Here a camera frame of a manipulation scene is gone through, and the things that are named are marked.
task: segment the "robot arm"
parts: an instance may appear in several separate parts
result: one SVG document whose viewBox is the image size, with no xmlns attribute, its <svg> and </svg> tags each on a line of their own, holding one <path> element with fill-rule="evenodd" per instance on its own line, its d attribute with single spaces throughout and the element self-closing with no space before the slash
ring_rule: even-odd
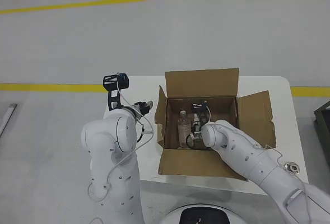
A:
<svg viewBox="0 0 330 224">
<path fill-rule="evenodd" d="M 136 119 L 132 111 L 114 109 L 105 119 L 87 123 L 82 129 L 81 140 L 91 156 L 96 201 L 102 202 L 101 205 L 108 203 L 106 206 L 112 210 L 111 217 L 108 217 L 111 223 L 145 224 L 140 200 L 140 174 L 134 152 Z"/>
<path fill-rule="evenodd" d="M 330 223 L 330 196 L 289 174 L 241 130 L 218 120 L 202 128 L 202 138 L 235 172 L 275 201 L 286 223 Z"/>
</svg>

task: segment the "open cardboard box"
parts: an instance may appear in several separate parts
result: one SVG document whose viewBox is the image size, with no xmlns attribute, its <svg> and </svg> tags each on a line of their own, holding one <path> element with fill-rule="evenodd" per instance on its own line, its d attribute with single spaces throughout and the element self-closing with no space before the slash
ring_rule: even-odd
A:
<svg viewBox="0 0 330 224">
<path fill-rule="evenodd" d="M 157 141 L 164 149 L 159 174 L 222 176 L 245 180 L 213 150 L 178 149 L 179 112 L 190 111 L 194 102 L 207 101 L 212 114 L 211 121 L 227 120 L 263 147 L 276 146 L 269 92 L 237 97 L 238 76 L 238 68 L 166 72 L 167 97 L 160 86 L 155 114 Z"/>
</svg>

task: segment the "table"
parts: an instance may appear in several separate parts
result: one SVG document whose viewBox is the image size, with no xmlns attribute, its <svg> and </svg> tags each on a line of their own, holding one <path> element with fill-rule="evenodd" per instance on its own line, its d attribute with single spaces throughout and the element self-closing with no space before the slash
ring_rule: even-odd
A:
<svg viewBox="0 0 330 224">
<path fill-rule="evenodd" d="M 121 93 L 131 104 L 138 101 L 154 102 L 154 107 L 146 117 L 154 127 L 154 138 L 137 151 L 138 165 L 140 168 L 140 179 L 160 183 L 197 186 L 202 188 L 229 190 L 234 192 L 245 192 L 252 194 L 265 194 L 251 181 L 242 181 L 232 178 L 212 178 L 182 175 L 159 175 L 157 173 L 162 154 L 162 147 L 157 144 L 157 125 L 154 115 L 157 108 L 159 85 L 166 92 L 165 76 L 129 76 L 129 88 Z M 294 105 L 287 79 L 279 76 L 240 76 L 238 84 L 238 97 L 254 94 L 261 91 L 269 91 L 271 98 L 273 122 L 276 129 L 277 150 L 283 154 L 280 163 L 295 162 L 299 165 L 298 177 L 303 182 L 308 182 L 303 149 L 300 142 L 298 125 L 294 111 Z M 145 129 L 150 126 L 144 120 Z M 142 141 L 149 139 L 145 135 Z M 274 150 L 268 150 L 270 156 L 275 160 L 279 154 Z"/>
</svg>

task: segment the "small bottle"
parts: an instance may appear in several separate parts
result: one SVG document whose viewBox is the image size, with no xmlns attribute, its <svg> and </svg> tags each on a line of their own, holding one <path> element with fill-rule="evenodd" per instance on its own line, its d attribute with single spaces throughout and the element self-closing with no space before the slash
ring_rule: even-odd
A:
<svg viewBox="0 0 330 224">
<path fill-rule="evenodd" d="M 181 110 L 180 118 L 177 121 L 178 126 L 178 139 L 181 148 L 189 148 L 186 145 L 186 138 L 191 134 L 191 121 L 187 118 L 185 110 Z M 193 144 L 192 138 L 188 137 L 188 144 L 191 146 Z"/>
</svg>

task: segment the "yellow tape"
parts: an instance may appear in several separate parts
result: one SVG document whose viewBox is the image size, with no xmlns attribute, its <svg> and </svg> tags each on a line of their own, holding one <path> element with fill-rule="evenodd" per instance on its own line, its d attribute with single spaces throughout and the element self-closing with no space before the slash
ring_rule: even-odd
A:
<svg viewBox="0 0 330 224">
<path fill-rule="evenodd" d="M 291 87 L 294 97 L 330 97 L 330 87 Z"/>
<path fill-rule="evenodd" d="M 102 85 L 92 84 L 15 84 L 0 83 L 0 91 L 37 92 L 107 92 Z M 330 87 L 291 87 L 293 97 L 330 97 Z"/>
<path fill-rule="evenodd" d="M 102 85 L 72 84 L 6 84 L 0 83 L 0 91 L 38 91 L 38 92 L 107 92 Z"/>
<path fill-rule="evenodd" d="M 57 4 L 52 6 L 36 6 L 29 8 L 15 8 L 11 10 L 0 10 L 0 14 L 10 14 L 17 12 L 34 12 L 43 10 L 58 10 L 62 8 L 78 8 L 78 7 L 88 7 L 88 6 L 101 6 L 104 4 L 120 4 L 120 3 L 130 3 L 130 2 L 143 2 L 145 0 L 100 0 L 92 2 L 79 2 L 79 3 L 69 3 L 69 4 Z"/>
</svg>

